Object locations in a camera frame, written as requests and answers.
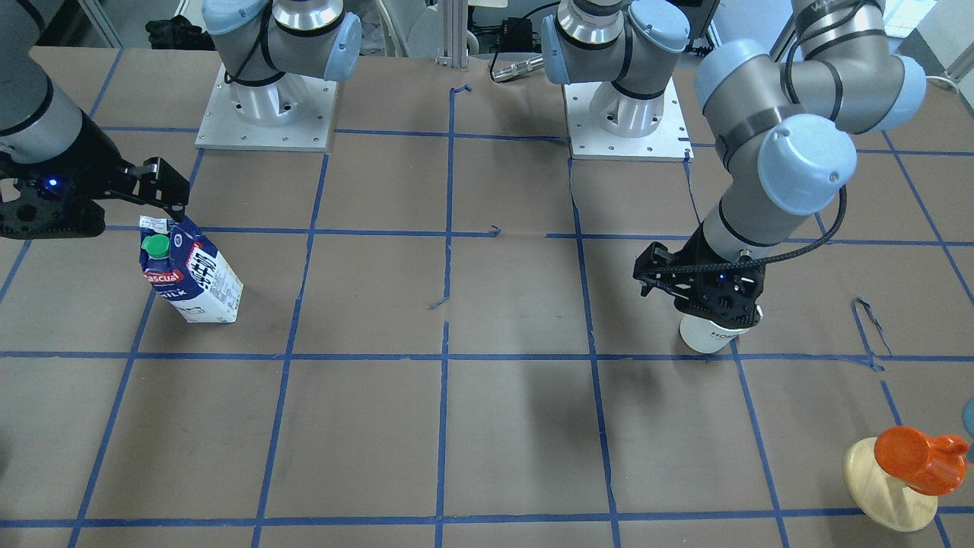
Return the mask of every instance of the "milk carton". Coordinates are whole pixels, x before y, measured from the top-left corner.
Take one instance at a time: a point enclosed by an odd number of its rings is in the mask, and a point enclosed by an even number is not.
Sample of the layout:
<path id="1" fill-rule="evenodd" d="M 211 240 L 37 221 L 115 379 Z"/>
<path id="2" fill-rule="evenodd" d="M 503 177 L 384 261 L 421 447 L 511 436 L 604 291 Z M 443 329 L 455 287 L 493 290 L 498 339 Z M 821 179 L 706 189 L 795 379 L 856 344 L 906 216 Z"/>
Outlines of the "milk carton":
<path id="1" fill-rule="evenodd" d="M 142 274 L 191 324 L 237 320 L 244 284 L 189 217 L 181 222 L 142 216 Z"/>

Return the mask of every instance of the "blue object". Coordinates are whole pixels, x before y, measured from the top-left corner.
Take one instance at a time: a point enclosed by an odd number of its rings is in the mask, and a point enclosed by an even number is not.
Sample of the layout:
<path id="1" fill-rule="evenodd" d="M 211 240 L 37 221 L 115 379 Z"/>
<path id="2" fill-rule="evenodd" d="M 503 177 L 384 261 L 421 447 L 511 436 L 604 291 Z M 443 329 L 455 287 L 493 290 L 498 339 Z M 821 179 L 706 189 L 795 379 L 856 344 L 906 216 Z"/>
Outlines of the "blue object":
<path id="1" fill-rule="evenodd" d="M 362 45 L 362 22 L 357 15 L 348 12 L 336 32 L 335 44 L 331 47 L 331 55 L 328 56 L 321 78 L 331 82 L 344 82 L 352 78 L 358 64 L 358 51 Z"/>
<path id="2" fill-rule="evenodd" d="M 694 86 L 696 98 L 700 101 L 700 108 L 706 106 L 710 96 L 714 95 L 718 86 L 740 65 L 757 56 L 767 55 L 768 52 L 754 40 L 734 40 L 717 48 L 703 58 L 696 70 Z"/>
<path id="3" fill-rule="evenodd" d="M 629 5 L 636 30 L 667 52 L 679 54 L 690 43 L 690 21 L 666 0 L 636 0 Z"/>
<path id="4" fill-rule="evenodd" d="M 896 102 L 889 109 L 886 116 L 876 124 L 871 132 L 879 130 L 891 130 L 906 123 L 913 118 L 923 103 L 923 96 L 926 95 L 926 73 L 923 67 L 913 58 L 904 56 L 894 56 L 903 61 L 903 87 L 900 88 L 900 95 L 896 97 Z"/>
<path id="5" fill-rule="evenodd" d="M 971 398 L 964 406 L 964 428 L 967 433 L 974 436 L 974 398 Z"/>
<path id="6" fill-rule="evenodd" d="M 260 15 L 270 0 L 206 0 L 203 21 L 206 32 L 219 36 L 233 32 Z"/>
<path id="7" fill-rule="evenodd" d="M 571 84 L 568 79 L 568 66 L 561 51 L 561 41 L 558 40 L 558 30 L 555 29 L 554 16 L 547 16 L 542 20 L 542 57 L 544 58 L 544 73 L 552 84 Z"/>
<path id="8" fill-rule="evenodd" d="M 768 132 L 758 176 L 770 200 L 791 215 L 818 213 L 855 172 L 852 138 L 831 120 L 797 114 Z"/>

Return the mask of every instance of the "bottle cap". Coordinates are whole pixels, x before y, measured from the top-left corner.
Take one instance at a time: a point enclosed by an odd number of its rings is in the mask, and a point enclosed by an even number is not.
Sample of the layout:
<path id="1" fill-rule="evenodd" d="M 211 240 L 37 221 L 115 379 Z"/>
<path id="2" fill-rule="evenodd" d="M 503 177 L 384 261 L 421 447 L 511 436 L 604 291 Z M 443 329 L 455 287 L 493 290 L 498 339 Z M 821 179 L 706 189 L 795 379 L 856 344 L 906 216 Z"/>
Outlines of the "bottle cap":
<path id="1" fill-rule="evenodd" d="M 166 258 L 169 256 L 169 236 L 153 234 L 142 241 L 142 249 L 152 258 Z"/>

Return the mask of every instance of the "floor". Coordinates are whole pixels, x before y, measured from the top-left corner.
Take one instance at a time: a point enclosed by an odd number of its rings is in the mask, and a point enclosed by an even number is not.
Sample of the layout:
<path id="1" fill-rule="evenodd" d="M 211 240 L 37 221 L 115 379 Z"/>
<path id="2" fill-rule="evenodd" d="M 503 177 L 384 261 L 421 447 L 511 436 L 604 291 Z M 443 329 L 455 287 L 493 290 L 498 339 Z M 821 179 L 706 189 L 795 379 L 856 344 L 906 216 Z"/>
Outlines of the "floor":
<path id="1" fill-rule="evenodd" d="M 0 240 L 0 546 L 974 545 L 969 485 L 902 534 L 842 473 L 894 424 L 967 436 L 974 120 L 950 92 L 856 138 L 835 242 L 770 267 L 764 321 L 700 356 L 630 278 L 693 232 L 688 176 L 702 215 L 730 182 L 688 70 L 695 157 L 644 164 L 571 161 L 560 90 L 479 59 L 362 58 L 322 155 L 197 150 L 216 53 L 32 55 L 127 158 L 191 178 L 245 287 L 237 323 L 184 323 L 138 271 L 158 213 L 127 204 L 98 238 Z"/>

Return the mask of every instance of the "orange cup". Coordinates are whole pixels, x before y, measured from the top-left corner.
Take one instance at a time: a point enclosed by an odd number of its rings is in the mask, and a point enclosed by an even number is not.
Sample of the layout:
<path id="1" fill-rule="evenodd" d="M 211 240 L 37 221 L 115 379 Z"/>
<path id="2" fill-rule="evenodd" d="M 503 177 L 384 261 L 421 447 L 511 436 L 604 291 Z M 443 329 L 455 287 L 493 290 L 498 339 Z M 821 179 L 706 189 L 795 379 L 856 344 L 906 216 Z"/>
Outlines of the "orange cup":
<path id="1" fill-rule="evenodd" d="M 876 439 L 874 455 L 880 468 L 910 489 L 931 496 L 960 486 L 969 446 L 959 436 L 931 438 L 916 428 L 894 426 Z"/>

